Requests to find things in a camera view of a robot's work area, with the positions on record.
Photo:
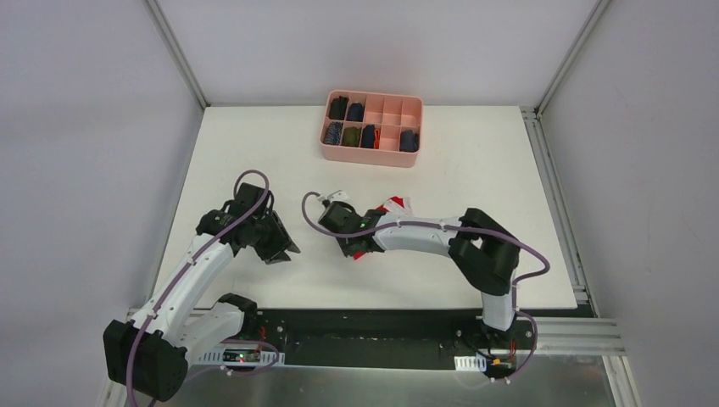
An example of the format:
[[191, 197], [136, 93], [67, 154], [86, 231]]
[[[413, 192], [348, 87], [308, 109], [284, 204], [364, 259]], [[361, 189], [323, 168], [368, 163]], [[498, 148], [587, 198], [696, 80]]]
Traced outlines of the red underwear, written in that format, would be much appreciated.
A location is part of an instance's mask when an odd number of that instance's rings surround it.
[[[369, 212], [373, 215], [376, 212], [382, 212], [382, 213], [393, 213], [396, 215], [405, 215], [405, 216], [412, 216], [414, 215], [414, 210], [412, 209], [411, 202], [409, 198], [401, 197], [401, 196], [392, 196], [385, 200], [382, 204], [377, 206], [374, 209], [370, 209]], [[364, 241], [364, 247], [362, 249], [359, 249], [356, 253], [352, 255], [353, 260], [357, 260], [364, 256], [365, 254], [368, 254], [371, 252], [371, 250], [376, 245], [374, 243], [371, 243], [367, 240], [365, 237]]]

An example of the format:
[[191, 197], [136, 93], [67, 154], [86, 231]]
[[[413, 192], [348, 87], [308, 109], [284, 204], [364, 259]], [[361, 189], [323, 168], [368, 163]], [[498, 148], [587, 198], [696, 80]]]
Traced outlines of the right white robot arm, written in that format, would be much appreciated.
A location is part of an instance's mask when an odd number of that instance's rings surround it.
[[520, 248], [513, 236], [480, 209], [462, 216], [418, 218], [390, 202], [361, 214], [343, 202], [326, 203], [318, 219], [343, 255], [409, 250], [436, 254], [454, 261], [461, 274], [482, 295], [482, 339], [500, 348], [516, 333], [515, 295], [510, 285], [519, 264]]

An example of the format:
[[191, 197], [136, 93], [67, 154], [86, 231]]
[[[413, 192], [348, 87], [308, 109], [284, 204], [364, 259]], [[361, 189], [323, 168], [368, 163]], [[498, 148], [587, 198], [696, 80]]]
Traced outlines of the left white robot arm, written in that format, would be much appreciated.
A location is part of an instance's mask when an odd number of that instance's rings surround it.
[[169, 280], [127, 322], [111, 321], [103, 332], [109, 379], [157, 401], [180, 389], [191, 366], [233, 337], [261, 339], [258, 305], [235, 293], [220, 296], [210, 311], [191, 321], [210, 284], [244, 248], [267, 265], [288, 262], [299, 249], [274, 210], [268, 188], [243, 182], [220, 209], [202, 216], [187, 251]]

